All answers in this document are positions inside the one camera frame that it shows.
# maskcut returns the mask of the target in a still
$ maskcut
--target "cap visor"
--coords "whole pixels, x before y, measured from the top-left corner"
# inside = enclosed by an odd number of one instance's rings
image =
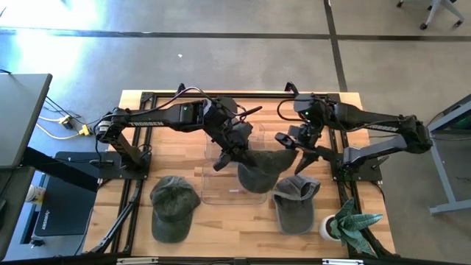
[[[299,235],[312,230],[314,226],[312,199],[292,201],[278,197],[275,199],[275,208],[281,232],[288,235]]]
[[[193,213],[177,222],[164,222],[160,220],[153,211],[152,214],[152,235],[154,239],[163,243],[177,243],[186,239],[190,232]]]

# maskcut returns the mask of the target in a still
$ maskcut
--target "wooden tabletop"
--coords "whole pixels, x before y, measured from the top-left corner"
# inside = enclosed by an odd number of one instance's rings
[[[123,91],[119,106],[137,110],[142,92]],[[342,102],[361,108],[358,93],[340,93],[340,97]],[[168,99],[159,99],[157,105],[166,100]],[[191,100],[194,99],[178,99],[175,103]],[[247,121],[262,124],[267,149],[282,149],[282,146],[274,140],[275,134],[286,133],[289,125],[296,122],[284,121],[278,117],[276,107],[280,99],[236,99],[236,101],[246,109],[263,105],[263,109],[248,116]],[[281,111],[284,116],[296,118],[291,102],[282,105]],[[123,131],[129,142],[132,141],[133,133],[132,128]],[[366,130],[351,132],[348,138],[350,146],[369,144]],[[144,132],[140,139],[141,142],[144,141]],[[330,147],[327,130],[322,133],[322,138],[317,144]],[[335,214],[340,208],[337,185],[331,180],[329,163],[323,160],[311,164],[302,171],[303,175],[316,178],[321,182],[320,191],[314,196],[315,223],[310,233],[301,236],[287,236],[280,233],[275,207],[271,194],[268,194],[267,200],[262,204],[210,205],[202,202],[194,211],[191,230],[185,241],[178,244],[155,241],[151,232],[152,203],[149,198],[152,187],[164,176],[177,175],[184,177],[201,195],[202,175],[206,170],[203,167],[208,164],[208,160],[205,158],[206,136],[203,131],[181,133],[169,128],[154,128],[151,145],[153,147],[152,165],[149,177],[144,182],[132,255],[263,258],[345,258],[348,256],[346,247],[342,247],[340,243],[325,241],[319,235],[320,221],[328,215]],[[298,155],[293,166],[283,172],[280,178],[293,175],[300,156],[301,154]],[[229,181],[233,186],[234,180],[233,177],[226,177],[225,181]],[[95,247],[110,229],[118,213],[123,183],[123,180],[111,180],[98,191],[84,251]],[[362,182],[358,183],[358,192],[364,213],[383,214],[383,218],[371,226],[371,231],[387,250],[394,252],[388,216],[381,193],[373,184]],[[216,203],[224,203],[224,199],[227,199],[223,196],[221,198]],[[203,198],[203,201],[211,202],[209,199]],[[250,198],[250,202],[257,199],[260,197]],[[127,228],[128,221],[123,226],[121,248],[127,236]]]

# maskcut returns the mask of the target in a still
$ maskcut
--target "concrete floor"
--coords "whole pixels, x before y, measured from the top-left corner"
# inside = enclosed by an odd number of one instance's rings
[[[29,3],[30,9],[9,6],[0,26],[329,33],[323,0]],[[426,31],[418,30],[428,14],[427,1],[407,3],[402,9],[395,7],[395,0],[331,0],[331,4],[338,34],[471,35],[466,22],[452,29],[456,18],[442,8]],[[465,17],[471,15],[471,2],[461,0],[456,6]],[[361,93],[366,110],[415,114],[428,122],[471,92],[471,42],[346,40],[339,41],[339,48],[348,91]],[[330,40],[79,38],[21,31],[0,35],[0,55],[0,68],[52,73],[49,97],[87,121],[116,106],[124,89],[176,89],[180,82],[205,90],[279,91],[291,80],[303,91],[339,91]],[[57,135],[68,133],[46,125]],[[50,155],[58,150],[93,149],[91,139],[54,141],[39,130],[30,145]],[[446,202],[431,155],[395,154],[381,170],[397,252],[409,258],[471,263],[471,210],[435,217],[428,213],[429,206]],[[459,196],[469,199],[471,184],[456,185]],[[69,255],[79,239],[61,240],[68,243],[56,254]],[[52,253],[35,251],[36,256]]]

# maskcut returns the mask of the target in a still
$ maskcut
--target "baseball cap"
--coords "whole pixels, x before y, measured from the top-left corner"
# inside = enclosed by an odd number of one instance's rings
[[[248,191],[263,194],[275,186],[281,172],[293,164],[298,151],[282,149],[277,151],[247,150],[246,155],[254,161],[255,166],[239,163],[237,166],[238,180]]]
[[[201,203],[190,183],[182,177],[163,177],[152,189],[150,199],[154,208],[154,239],[163,243],[177,243],[186,239],[193,210]]]
[[[314,225],[313,196],[319,191],[318,180],[292,176],[280,180],[273,191],[273,200],[281,232],[299,235],[311,231]]]

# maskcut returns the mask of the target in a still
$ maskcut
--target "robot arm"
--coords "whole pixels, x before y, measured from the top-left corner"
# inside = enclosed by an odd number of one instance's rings
[[[251,164],[244,151],[248,149],[248,137],[252,125],[244,122],[249,114],[262,107],[237,114],[238,105],[229,97],[203,99],[175,104],[166,109],[129,110],[116,107],[97,124],[96,139],[111,144],[121,156],[121,167],[139,169],[143,156],[139,148],[131,146],[122,135],[126,127],[170,127],[173,130],[190,133],[204,130],[221,148],[219,160],[213,165],[216,171],[230,161]]]
[[[369,159],[399,151],[415,154],[427,152],[432,142],[428,130],[416,116],[392,116],[359,110],[356,106],[320,99],[314,94],[299,94],[294,99],[294,111],[304,121],[300,127],[291,126],[288,135],[278,133],[275,138],[286,148],[301,148],[304,153],[295,173],[318,160],[337,159],[336,154],[322,146],[314,147],[324,126],[353,132],[367,128],[397,133],[393,139],[364,148],[347,147],[341,159],[342,168],[356,171]]]

